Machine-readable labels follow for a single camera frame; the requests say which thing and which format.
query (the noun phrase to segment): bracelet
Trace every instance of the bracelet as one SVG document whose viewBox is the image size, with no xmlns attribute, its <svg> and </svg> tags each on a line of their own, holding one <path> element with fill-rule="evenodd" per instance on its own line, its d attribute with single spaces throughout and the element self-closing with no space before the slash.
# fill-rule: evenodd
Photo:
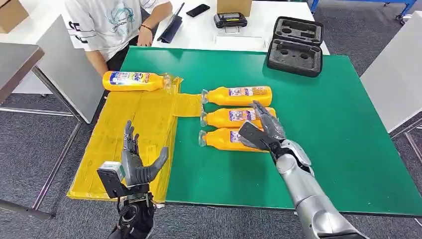
<svg viewBox="0 0 422 239">
<path fill-rule="evenodd" d="M 150 30 L 152 32 L 152 29 L 148 26 L 145 26 L 144 24 L 141 25 L 141 27 L 145 27 L 146 29 Z"/>
</svg>

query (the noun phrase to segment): lying bottle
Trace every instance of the lying bottle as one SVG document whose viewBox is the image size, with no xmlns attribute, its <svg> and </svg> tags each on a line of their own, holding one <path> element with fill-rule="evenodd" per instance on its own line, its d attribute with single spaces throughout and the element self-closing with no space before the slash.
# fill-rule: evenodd
<svg viewBox="0 0 422 239">
<path fill-rule="evenodd" d="M 266 107 L 266 109 L 276 117 L 276 111 L 273 108 Z M 217 128 L 240 128 L 245 120 L 251 121 L 259 128 L 262 127 L 261 120 L 253 108 L 218 109 L 208 114 L 202 112 L 200 119 L 202 127 L 212 125 Z"/>
<path fill-rule="evenodd" d="M 170 76 L 154 73 L 107 71 L 103 86 L 108 91 L 155 91 L 170 87 Z"/>
<path fill-rule="evenodd" d="M 252 151 L 252 152 L 267 152 L 257 148 L 251 148 L 243 145 L 240 142 L 239 130 L 232 128 L 219 128 L 213 132 L 199 132 L 199 145 L 204 147 L 206 145 L 213 146 L 219 150 L 230 151 Z"/>
<path fill-rule="evenodd" d="M 263 106 L 269 106 L 273 94 L 268 86 L 252 86 L 226 88 L 218 87 L 213 91 L 202 90 L 202 104 L 211 102 L 219 106 L 248 106 L 258 101 Z"/>
</svg>

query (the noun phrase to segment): gray carpet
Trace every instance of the gray carpet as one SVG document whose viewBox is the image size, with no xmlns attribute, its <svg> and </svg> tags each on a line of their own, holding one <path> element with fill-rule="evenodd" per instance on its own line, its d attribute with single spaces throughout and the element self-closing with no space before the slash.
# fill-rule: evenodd
<svg viewBox="0 0 422 239">
<path fill-rule="evenodd" d="M 393 18 L 402 7 L 403 4 L 383 7 L 382 3 L 322 0 L 315 18 L 325 25 L 325 42 L 331 54 L 349 55 L 361 75 L 400 29 Z M 422 10 L 422 5 L 417 3 L 414 9 Z M 6 103 L 15 107 L 28 104 L 33 109 L 65 110 L 53 97 L 38 95 L 13 95 Z M 3 112 L 0 118 L 0 198 L 31 206 L 75 122 L 66 117 Z M 0 210 L 0 235 L 19 239 L 107 237 L 117 218 L 113 203 L 71 200 L 65 196 L 92 128 L 86 125 L 79 131 L 41 206 L 56 213 L 56 219 L 40 221 Z M 422 146 L 422 130 L 412 132 L 412 136 Z M 421 191 L 422 164 L 403 135 L 394 143 Z M 346 218 L 373 239 L 422 238 L 422 228 L 413 219 L 356 215 Z M 155 219 L 155 239 L 303 238 L 299 219 L 292 212 L 165 206 L 157 211 Z"/>
</svg>

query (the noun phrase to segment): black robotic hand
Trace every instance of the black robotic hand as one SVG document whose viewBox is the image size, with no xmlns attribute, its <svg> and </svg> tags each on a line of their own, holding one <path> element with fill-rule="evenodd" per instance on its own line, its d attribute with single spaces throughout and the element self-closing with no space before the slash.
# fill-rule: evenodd
<svg viewBox="0 0 422 239">
<path fill-rule="evenodd" d="M 160 155 L 150 166 L 144 167 L 139 156 L 138 138 L 133 137 L 135 127 L 130 120 L 127 121 L 123 133 L 123 150 L 121 151 L 121 163 L 126 172 L 124 177 L 128 187 L 137 184 L 147 184 L 155 179 L 157 173 L 163 167 L 168 158 L 168 147 L 161 149 Z"/>
</svg>

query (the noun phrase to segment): green table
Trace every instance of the green table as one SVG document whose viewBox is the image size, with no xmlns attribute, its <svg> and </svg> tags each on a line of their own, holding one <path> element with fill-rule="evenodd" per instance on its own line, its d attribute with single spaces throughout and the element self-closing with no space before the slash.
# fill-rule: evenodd
<svg viewBox="0 0 422 239">
<path fill-rule="evenodd" d="M 181 76 L 191 94 L 268 85 L 287 137 L 339 211 L 422 216 L 422 198 L 348 57 L 324 56 L 322 73 L 308 78 L 267 68 L 261 52 L 131 47 L 122 70 Z M 199 147 L 200 129 L 199 118 L 178 120 L 166 202 L 293 209 L 269 154 Z"/>
</svg>

